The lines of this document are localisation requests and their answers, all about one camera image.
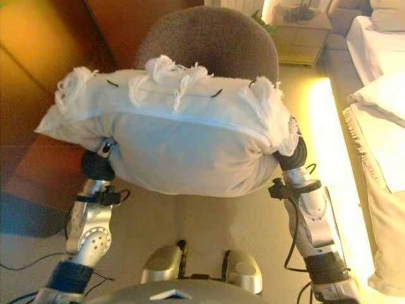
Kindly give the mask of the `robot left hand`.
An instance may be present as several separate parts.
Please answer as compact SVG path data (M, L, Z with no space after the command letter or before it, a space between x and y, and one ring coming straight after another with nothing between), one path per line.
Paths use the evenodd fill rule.
M105 138L96 151L86 149L80 163L82 173L92 180L112 181L115 178L115 172L109 157L115 145L114 139Z

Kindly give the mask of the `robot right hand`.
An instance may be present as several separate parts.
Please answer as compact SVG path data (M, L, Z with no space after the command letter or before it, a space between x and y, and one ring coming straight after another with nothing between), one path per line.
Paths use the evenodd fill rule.
M302 136L302 132L298 126L297 120L294 117L290 117L289 127L296 127L297 146L291 156L284 156L279 151L274 152L272 155L277 160L282 171L289 171L303 167L308 155L306 143Z

